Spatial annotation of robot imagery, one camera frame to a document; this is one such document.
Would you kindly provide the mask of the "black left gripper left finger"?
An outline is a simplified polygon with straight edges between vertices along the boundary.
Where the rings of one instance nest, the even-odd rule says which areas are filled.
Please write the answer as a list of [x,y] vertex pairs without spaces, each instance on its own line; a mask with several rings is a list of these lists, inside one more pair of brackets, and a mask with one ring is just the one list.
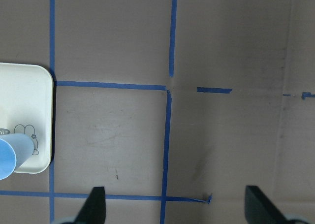
[[83,207],[76,216],[75,224],[104,224],[106,220],[105,188],[93,187]]

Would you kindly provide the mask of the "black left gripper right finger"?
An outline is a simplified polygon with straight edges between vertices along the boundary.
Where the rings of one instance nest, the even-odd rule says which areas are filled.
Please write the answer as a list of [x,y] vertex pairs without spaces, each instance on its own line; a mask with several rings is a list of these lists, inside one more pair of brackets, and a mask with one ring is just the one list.
[[245,219],[248,224],[287,224],[288,220],[258,186],[245,188]]

